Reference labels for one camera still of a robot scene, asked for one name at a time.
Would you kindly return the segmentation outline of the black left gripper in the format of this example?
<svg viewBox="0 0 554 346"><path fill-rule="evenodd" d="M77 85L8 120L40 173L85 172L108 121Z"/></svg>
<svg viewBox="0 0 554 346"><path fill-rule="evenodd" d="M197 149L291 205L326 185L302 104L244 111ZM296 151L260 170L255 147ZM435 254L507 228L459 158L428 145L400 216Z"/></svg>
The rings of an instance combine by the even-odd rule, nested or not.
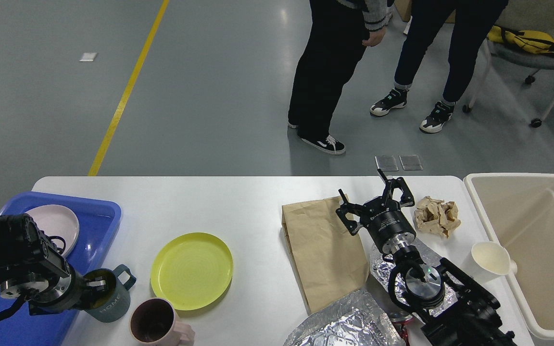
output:
<svg viewBox="0 0 554 346"><path fill-rule="evenodd" d="M83 299L85 290L91 294L104 294L109 289L104 275L97 277L71 274L66 278L46 278L39 274L22 274L0 283L0 297L24 298L30 316L59 314L68 309L91 310L98 308L98 299Z"/></svg>

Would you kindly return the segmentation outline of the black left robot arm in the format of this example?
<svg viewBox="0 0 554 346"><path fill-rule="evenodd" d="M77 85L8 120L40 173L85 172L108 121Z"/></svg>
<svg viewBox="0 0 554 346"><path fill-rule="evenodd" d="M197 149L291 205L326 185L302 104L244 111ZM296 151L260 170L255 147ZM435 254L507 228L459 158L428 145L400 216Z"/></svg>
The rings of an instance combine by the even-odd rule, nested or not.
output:
<svg viewBox="0 0 554 346"><path fill-rule="evenodd" d="M81 275L28 214L0 215L0 295L13 299L0 321L23 304L30 315L87 310L111 287L105 276Z"/></svg>

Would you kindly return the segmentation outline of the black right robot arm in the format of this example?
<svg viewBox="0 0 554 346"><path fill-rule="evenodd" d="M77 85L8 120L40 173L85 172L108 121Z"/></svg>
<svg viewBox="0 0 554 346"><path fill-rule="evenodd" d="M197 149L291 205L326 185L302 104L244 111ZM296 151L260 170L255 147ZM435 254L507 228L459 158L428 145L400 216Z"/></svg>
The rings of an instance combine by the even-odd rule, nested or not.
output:
<svg viewBox="0 0 554 346"><path fill-rule="evenodd" d="M386 289L394 305L421 320L433 346L513 346L515 333L501 331L497 298L447 258L422 258L422 243L402 213L414 205L404 179L378 174L385 183L381 195L355 204L339 190L336 214L351 235L366 229L383 261L392 264Z"/></svg>

